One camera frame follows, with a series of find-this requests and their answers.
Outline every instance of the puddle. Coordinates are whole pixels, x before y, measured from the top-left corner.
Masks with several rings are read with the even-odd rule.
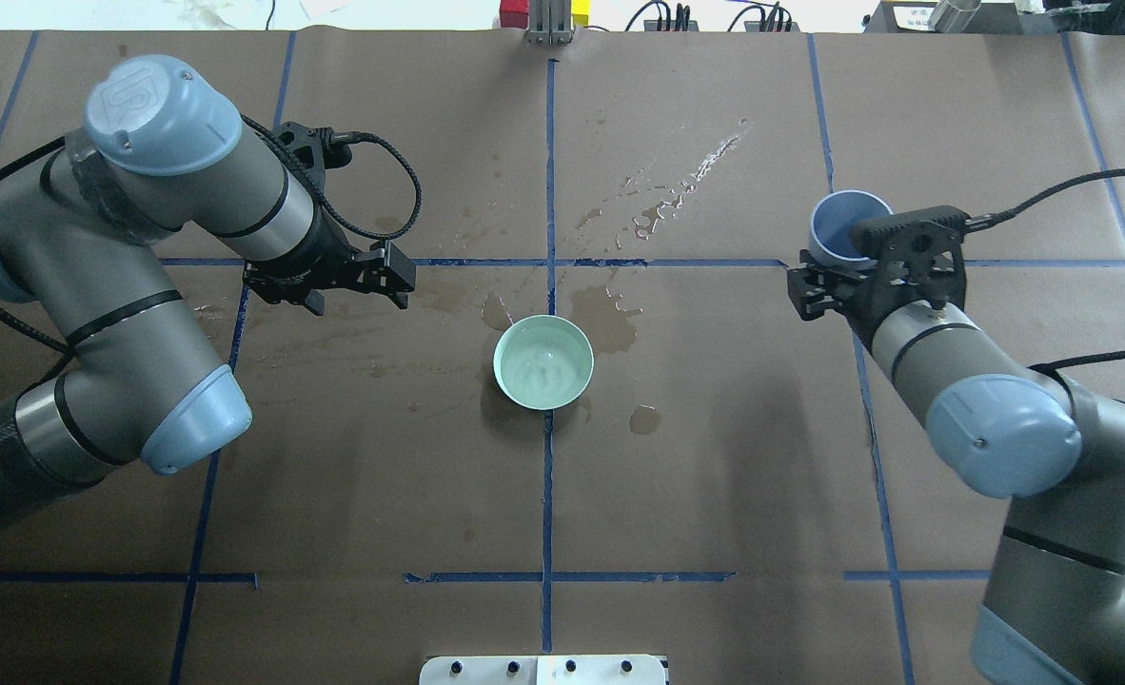
[[[640,406],[634,407],[634,413],[631,415],[631,433],[637,435],[652,434],[656,429],[659,429],[659,421],[663,420],[664,416],[659,415],[657,408],[640,404]]]
[[[596,354],[627,352],[634,343],[637,330],[629,319],[642,309],[623,309],[620,294],[611,294],[605,286],[585,287],[572,295],[575,305],[572,322],[584,331]]]
[[[601,207],[593,207],[592,211],[584,214],[584,217],[579,220],[579,223],[576,224],[575,229],[579,231],[584,228],[584,226],[588,225],[590,222],[601,216],[601,214],[603,213],[605,211]]]
[[[507,312],[507,305],[503,298],[494,292],[487,292],[487,300],[483,305],[483,324],[487,324],[489,328],[501,331],[502,333],[502,331],[511,328],[511,325],[514,323],[511,319],[511,312]]]

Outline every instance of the red object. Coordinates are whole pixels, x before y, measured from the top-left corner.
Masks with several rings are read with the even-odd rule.
[[[529,0],[498,0],[498,26],[529,27]]]

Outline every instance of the blue cup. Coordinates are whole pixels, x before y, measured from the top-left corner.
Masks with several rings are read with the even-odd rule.
[[[893,209],[866,190],[839,190],[826,195],[812,208],[807,232],[807,250],[827,268],[872,269],[875,260],[860,255],[849,242],[849,228],[856,223],[885,217]]]

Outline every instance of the blue tape line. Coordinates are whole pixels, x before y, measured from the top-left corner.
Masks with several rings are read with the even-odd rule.
[[[166,268],[241,268],[245,260],[238,256],[162,256]]]
[[[188,573],[0,571],[0,583],[186,583]],[[256,573],[212,573],[200,583],[244,583],[258,586]]]
[[[184,573],[0,571],[0,583],[184,583]]]
[[[554,83],[558,60],[546,62],[546,312],[558,313],[558,246],[554,226]],[[541,420],[541,654],[554,651],[554,412]]]
[[[964,260],[969,268],[1125,269],[1125,260]]]
[[[889,583],[892,573],[885,570],[848,570],[842,579],[848,583]],[[989,570],[899,570],[901,582],[910,580],[989,580]]]
[[[26,78],[28,61],[34,56],[34,47],[37,45],[37,31],[30,31],[30,40],[26,45],[26,55],[21,57],[21,65],[18,66],[17,78],[14,78],[14,89],[9,91],[9,99],[4,101],[4,109],[0,112],[0,139],[4,136],[4,127],[9,125],[9,115],[14,114],[14,105],[17,102],[17,94],[21,90],[21,81]]]
[[[547,260],[474,260],[467,256],[420,256],[420,268],[544,268]]]
[[[540,573],[432,573],[426,577],[403,574],[407,585],[420,583],[540,583]]]
[[[287,82],[292,76],[292,53],[296,53],[296,31],[287,35],[287,52],[284,53],[284,78],[279,82],[279,99],[276,100],[276,117],[271,123],[272,128],[279,126],[284,120],[284,101],[287,100]]]
[[[560,571],[558,583],[723,583],[736,577],[734,570],[646,570],[646,571]]]
[[[550,60],[546,66],[546,279],[549,287],[547,300],[551,315],[558,313],[558,296],[555,291],[554,271],[558,256],[554,233],[554,70],[558,60]]]
[[[820,124],[820,146],[825,148],[825,175],[832,192],[832,147],[829,146],[829,125],[825,118],[825,94],[820,91],[820,69],[816,61],[816,38],[807,35],[807,60],[812,66],[812,92],[816,94],[816,120]]]
[[[897,619],[897,640],[901,645],[901,669],[906,674],[906,685],[914,685],[914,659],[910,656],[910,633],[906,628],[906,602],[901,597],[901,574],[897,567],[897,547],[893,546],[893,521],[888,510],[888,487],[884,485],[884,462],[880,454],[879,433],[875,432],[875,408],[867,382],[867,363],[863,359],[863,348],[854,339],[855,366],[858,370],[858,393],[862,394],[863,413],[867,416],[871,432],[871,459],[875,468],[875,501],[880,504],[881,531],[884,533],[884,556],[888,559],[888,580],[893,591],[893,615]]]
[[[544,417],[541,478],[541,654],[554,650],[554,409]]]
[[[241,336],[245,328],[245,312],[250,306],[250,288],[241,287],[241,296],[237,300],[237,319],[232,326],[232,350],[228,351],[228,367],[237,368],[237,355],[241,354]],[[174,643],[174,663],[170,668],[170,685],[177,685],[181,681],[181,666],[186,656],[186,640],[189,637],[189,621],[195,610],[195,594],[198,584],[201,582],[200,567],[202,560],[202,546],[207,541],[207,523],[212,514],[212,498],[215,494],[215,477],[219,472],[219,451],[212,454],[207,466],[207,481],[202,485],[202,502],[198,510],[198,525],[195,529],[195,547],[189,557],[189,574],[186,577],[186,593],[182,596],[182,613],[178,621],[178,641]],[[258,588],[258,576],[252,578],[254,588]]]
[[[724,260],[724,259],[658,259],[658,260],[615,260],[591,259],[582,256],[578,260],[558,260],[559,265],[567,268],[782,268],[789,269],[782,260]]]
[[[876,571],[852,571],[870,574]],[[407,585],[428,583],[541,583],[544,573],[534,571],[467,571],[432,573],[429,576],[402,574]],[[550,571],[554,583],[723,583],[736,577],[734,570],[572,570]]]
[[[1079,111],[1083,115],[1083,123],[1088,129],[1088,138],[1091,139],[1091,151],[1097,156],[1099,170],[1108,170],[1108,164],[1104,159],[1104,148],[1099,146],[1099,137],[1095,129],[1095,121],[1091,119],[1091,111],[1088,109],[1088,101],[1083,97],[1083,83],[1079,81],[1079,69],[1074,64],[1074,51],[1071,48],[1071,36],[1062,35],[1062,52],[1066,55],[1066,69],[1071,72],[1071,84],[1074,87],[1074,97],[1079,102]],[[1125,213],[1120,208],[1120,199],[1116,198],[1116,184],[1114,179],[1106,178],[1105,187],[1108,190],[1108,202],[1112,204],[1112,213],[1116,216],[1116,224],[1120,226],[1120,237],[1125,242]]]

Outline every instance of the yellow object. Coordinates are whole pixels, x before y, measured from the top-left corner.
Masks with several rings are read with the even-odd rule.
[[[572,19],[575,26],[588,26],[590,15],[592,15],[592,0],[572,0]]]

